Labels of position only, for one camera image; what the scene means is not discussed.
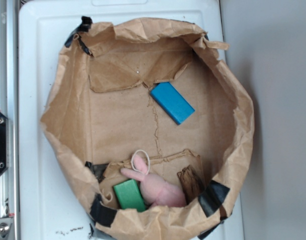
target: rubber band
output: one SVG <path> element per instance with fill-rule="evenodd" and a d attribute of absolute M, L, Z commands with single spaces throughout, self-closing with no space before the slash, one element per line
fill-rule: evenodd
<path fill-rule="evenodd" d="M 143 152 L 143 153 L 146 155 L 146 157 L 147 157 L 148 170 L 147 170 L 146 173 L 143 173 L 143 172 L 141 172 L 140 170 L 137 170 L 137 169 L 135 168 L 135 166 L 134 166 L 134 163 L 133 163 L 135 155 L 136 155 L 138 152 L 140 152 L 140 151 Z M 147 152 L 145 152 L 144 150 L 139 149 L 139 150 L 137 150 L 137 151 L 133 154 L 132 160 L 131 160 L 131 164 L 132 164 L 132 168 L 133 168 L 134 171 L 139 172 L 139 173 L 141 172 L 142 174 L 145 174 L 145 175 L 148 175 L 148 174 L 149 174 L 149 170 L 150 170 L 150 168 L 151 168 L 151 161 L 150 161 L 150 159 L 149 159 L 149 156 L 148 156 Z"/>

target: pink plush bunny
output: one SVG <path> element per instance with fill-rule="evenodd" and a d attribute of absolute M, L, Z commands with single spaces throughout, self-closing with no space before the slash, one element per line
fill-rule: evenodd
<path fill-rule="evenodd" d="M 144 152 L 148 159 L 148 166 L 145 161 L 136 153 Z M 166 182 L 157 174 L 150 173 L 150 162 L 147 153 L 143 150 L 135 152 L 132 158 L 132 167 L 134 170 L 122 168 L 121 173 L 131 179 L 140 181 L 140 191 L 147 204 L 151 206 L 169 206 L 184 207 L 186 206 L 185 195 L 183 191 L 176 185 Z"/>

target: black electrical tape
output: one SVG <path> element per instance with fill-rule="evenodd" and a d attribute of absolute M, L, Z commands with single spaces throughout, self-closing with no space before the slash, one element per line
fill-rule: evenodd
<path fill-rule="evenodd" d="M 85 43 L 82 41 L 81 36 L 78 38 L 78 43 L 81 46 L 82 50 L 87 54 L 87 55 L 92 55 L 91 52 L 89 51 L 88 47 L 85 45 Z"/>
<path fill-rule="evenodd" d="M 227 219 L 227 217 L 221 217 L 221 222 L 217 224 L 216 226 L 212 227 L 211 229 L 202 232 L 200 235 L 198 235 L 198 239 L 203 240 L 205 239 L 209 234 L 211 234 L 220 224 L 223 224 L 224 221 Z"/>
<path fill-rule="evenodd" d="M 89 214 L 99 224 L 110 228 L 117 214 L 117 210 L 104 206 L 102 204 L 102 197 L 98 194 L 94 199 Z"/>
<path fill-rule="evenodd" d="M 78 26 L 68 37 L 68 39 L 65 42 L 65 47 L 69 48 L 73 42 L 74 35 L 79 33 L 79 32 L 85 32 L 87 33 L 88 30 L 91 28 L 93 21 L 90 17 L 88 16 L 82 16 L 82 23 L 80 26 Z"/>
<path fill-rule="evenodd" d="M 104 239 L 104 240 L 116 240 L 115 238 L 113 238 L 111 235 L 108 235 L 107 233 L 98 230 L 97 228 L 93 228 L 92 224 L 89 224 L 89 226 L 91 227 L 91 232 L 90 232 L 90 236 L 88 239 L 90 239 L 90 237 L 94 237 L 96 239 Z"/>
<path fill-rule="evenodd" d="M 107 166 L 108 166 L 108 164 L 96 164 L 96 165 L 93 165 L 89 161 L 87 161 L 85 163 L 85 167 L 88 167 L 91 170 L 91 172 L 95 175 L 95 177 L 97 178 L 99 183 L 105 179 L 103 174 L 104 174 Z"/>
<path fill-rule="evenodd" d="M 198 196 L 199 204 L 201 205 L 206 217 L 214 214 L 223 204 L 229 188 L 212 180 L 207 188 Z"/>

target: white plastic tray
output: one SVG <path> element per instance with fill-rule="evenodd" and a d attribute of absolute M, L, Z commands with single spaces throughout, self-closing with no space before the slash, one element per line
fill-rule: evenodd
<path fill-rule="evenodd" d="M 23 240 L 87 240 L 90 219 L 69 188 L 39 119 L 56 73 L 58 53 L 81 23 L 119 24 L 138 17 L 188 21 L 222 41 L 216 0 L 40 0 L 19 14 L 19 177 Z M 240 200 L 234 214 L 208 240 L 243 240 Z"/>

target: green block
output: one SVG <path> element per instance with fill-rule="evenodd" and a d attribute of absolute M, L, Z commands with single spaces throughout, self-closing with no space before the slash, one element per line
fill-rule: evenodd
<path fill-rule="evenodd" d="M 146 210 L 144 200 L 134 179 L 122 182 L 113 188 L 122 209 L 137 209 L 138 212 Z"/>

